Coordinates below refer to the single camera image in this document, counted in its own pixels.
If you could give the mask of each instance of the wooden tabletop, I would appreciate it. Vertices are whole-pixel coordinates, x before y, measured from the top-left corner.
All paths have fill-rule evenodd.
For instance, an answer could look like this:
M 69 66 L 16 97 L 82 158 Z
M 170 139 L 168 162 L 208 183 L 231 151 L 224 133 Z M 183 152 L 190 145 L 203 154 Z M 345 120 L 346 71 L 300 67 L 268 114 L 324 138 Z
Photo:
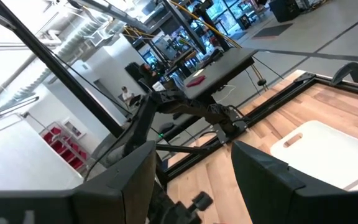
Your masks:
M 245 105 L 241 111 L 244 114 L 252 111 L 303 73 L 301 70 L 292 73 L 262 96 Z M 270 147 L 274 143 L 311 120 L 318 120 L 358 138 L 358 95 L 315 84 L 236 140 L 270 154 Z M 200 146 L 213 137 L 214 134 L 205 135 L 192 146 Z M 185 156 L 185 153 L 175 155 L 168 165 L 171 166 Z M 168 195 L 172 200 L 181 200 L 186 206 L 191 204 L 191 199 L 200 191 L 205 191 L 214 199 L 207 211 L 199 213 L 203 223 L 252 223 L 234 176 L 230 144 L 168 184 Z

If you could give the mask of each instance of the black bracket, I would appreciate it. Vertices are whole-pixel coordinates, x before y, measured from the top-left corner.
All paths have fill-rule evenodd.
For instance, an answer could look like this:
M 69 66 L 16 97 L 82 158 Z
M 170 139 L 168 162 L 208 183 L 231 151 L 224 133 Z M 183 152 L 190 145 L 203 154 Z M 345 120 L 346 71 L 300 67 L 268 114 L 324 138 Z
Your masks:
M 297 83 L 297 82 L 307 81 L 307 80 L 314 78 L 315 76 L 316 76 L 316 74 L 314 74 L 314 73 L 305 72 L 304 74 L 302 74 L 301 76 L 296 78 L 293 82 Z
M 172 146 L 164 144 L 157 144 L 156 150 L 167 152 L 185 152 L 193 154 L 203 154 L 207 152 L 207 149 L 203 149 L 200 147 Z
M 233 125 L 237 128 L 236 133 L 243 133 L 244 130 L 247 128 L 247 123 L 242 118 L 240 118 L 240 115 L 237 114 L 234 110 L 230 110 L 228 115 L 230 116 L 231 121 L 235 121 L 233 122 Z M 219 142 L 221 144 L 230 142 L 233 139 L 233 136 L 223 131 L 222 127 L 219 124 L 215 124 L 213 126 L 213 129 L 216 131 L 216 136 L 218 137 Z
M 358 63 L 351 62 L 340 68 L 331 80 L 330 85 L 338 85 L 338 83 L 342 82 L 343 78 L 349 74 L 351 75 L 353 81 L 358 83 Z

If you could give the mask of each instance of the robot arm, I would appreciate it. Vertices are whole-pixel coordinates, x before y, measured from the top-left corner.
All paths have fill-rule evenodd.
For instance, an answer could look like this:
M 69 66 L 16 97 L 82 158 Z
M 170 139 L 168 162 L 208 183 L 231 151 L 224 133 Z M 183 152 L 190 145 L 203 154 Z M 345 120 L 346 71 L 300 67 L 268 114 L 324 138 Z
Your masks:
M 156 112 L 192 114 L 204 117 L 209 124 L 219 125 L 227 135 L 237 131 L 237 126 L 233 125 L 230 119 L 229 108 L 220 104 L 206 105 L 202 102 L 191 100 L 181 91 L 151 92 L 145 96 L 140 96 L 136 104 L 139 109 L 131 118 L 132 122 L 125 130 L 125 135 L 117 140 L 114 149 L 112 150 L 106 146 L 98 152 L 98 157 L 100 157 L 107 150 L 111 150 L 109 154 L 101 159 L 103 164 L 111 166 L 143 145 L 147 140 L 147 134 Z

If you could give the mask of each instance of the red object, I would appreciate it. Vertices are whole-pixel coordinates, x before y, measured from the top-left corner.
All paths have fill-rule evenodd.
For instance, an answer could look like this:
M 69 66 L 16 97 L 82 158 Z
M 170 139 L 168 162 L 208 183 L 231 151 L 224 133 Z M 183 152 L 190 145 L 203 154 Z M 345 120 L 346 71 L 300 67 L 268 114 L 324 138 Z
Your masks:
M 217 40 L 216 37 L 211 37 L 209 38 L 209 42 L 212 44 L 212 46 L 214 47 L 219 47 L 220 46 L 220 43 L 219 41 Z
M 80 149 L 79 145 L 75 144 L 71 139 L 69 139 L 68 136 L 61 136 L 62 141 L 65 141 L 65 144 L 60 139 L 53 138 L 54 135 L 60 134 L 62 134 L 62 130 L 53 127 L 43 136 L 43 139 L 74 169 L 80 168 L 83 165 L 83 162 L 79 158 L 75 157 L 74 153 L 71 152 L 65 144 L 70 145 L 71 148 L 74 149 L 74 151 L 76 151 L 84 159 L 87 158 L 86 153 Z
M 205 78 L 206 78 L 205 75 L 194 78 L 194 79 L 192 79 L 192 81 L 189 82 L 189 84 L 186 85 L 186 87 L 192 87 L 192 86 L 199 85 L 200 83 L 202 83 L 205 80 Z

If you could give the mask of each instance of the gray floor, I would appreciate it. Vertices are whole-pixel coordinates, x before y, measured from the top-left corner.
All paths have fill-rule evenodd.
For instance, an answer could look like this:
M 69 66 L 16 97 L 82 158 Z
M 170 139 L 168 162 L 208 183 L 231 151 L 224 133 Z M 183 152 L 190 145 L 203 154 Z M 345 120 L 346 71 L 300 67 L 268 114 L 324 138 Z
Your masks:
M 300 15 L 289 23 L 293 25 L 276 38 L 252 39 L 259 30 L 280 24 L 271 12 L 267 12 L 264 21 L 252 26 L 237 42 L 243 47 L 261 49 L 262 51 L 255 55 L 256 58 L 283 77 L 296 69 L 333 76 L 346 63 L 358 62 L 358 1 L 331 0 L 323 7 Z M 276 74 L 259 62 L 255 65 L 269 85 L 280 81 Z M 251 69 L 249 73 L 252 81 L 256 83 L 256 76 Z M 223 105 L 241 106 L 246 103 L 244 100 L 251 100 L 258 95 L 246 72 L 241 73 L 228 85 L 231 86 L 213 95 L 217 101 L 225 98 L 220 101 Z M 159 124 L 169 119 L 168 116 L 158 117 L 153 127 L 158 128 Z M 207 127 L 208 123 L 200 120 L 187 131 L 197 134 Z M 189 138 L 189 134 L 182 133 L 170 143 L 187 145 L 192 142 Z

